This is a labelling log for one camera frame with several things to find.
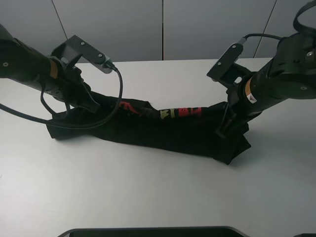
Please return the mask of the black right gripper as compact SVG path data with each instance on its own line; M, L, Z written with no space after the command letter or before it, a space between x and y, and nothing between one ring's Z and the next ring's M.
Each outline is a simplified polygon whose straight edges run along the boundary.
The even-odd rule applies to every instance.
M227 90L228 103L225 108L220 126L216 133L219 137L226 137L234 123L235 119L253 119L262 112L251 112L249 110L249 101L246 92L250 90L251 79L242 79L240 83L233 83Z

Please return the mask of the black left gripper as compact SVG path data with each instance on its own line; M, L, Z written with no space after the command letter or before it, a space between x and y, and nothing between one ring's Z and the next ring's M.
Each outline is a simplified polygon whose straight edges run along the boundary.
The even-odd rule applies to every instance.
M80 70L76 66L66 67L57 58L40 59L40 88L62 102L92 113L100 108L84 85Z

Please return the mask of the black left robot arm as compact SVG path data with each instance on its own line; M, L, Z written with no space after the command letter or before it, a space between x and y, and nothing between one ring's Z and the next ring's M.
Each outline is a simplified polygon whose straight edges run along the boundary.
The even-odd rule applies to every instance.
M73 107L96 112L100 105L75 65L83 57L94 66L101 66L105 57L91 45L73 36L45 56L0 28L0 77L11 79Z

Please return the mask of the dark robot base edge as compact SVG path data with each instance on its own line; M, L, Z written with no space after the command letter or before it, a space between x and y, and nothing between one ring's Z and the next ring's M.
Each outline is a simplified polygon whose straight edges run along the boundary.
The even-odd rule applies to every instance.
M61 237L245 237L232 227L155 227L71 229Z

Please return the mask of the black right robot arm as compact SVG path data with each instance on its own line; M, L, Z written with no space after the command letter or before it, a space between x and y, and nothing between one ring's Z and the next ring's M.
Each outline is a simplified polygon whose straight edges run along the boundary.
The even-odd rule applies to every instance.
M221 137L287 99L316 97L315 38L301 33L281 38L275 56L257 72L236 63L246 39L232 44L207 73L227 89Z

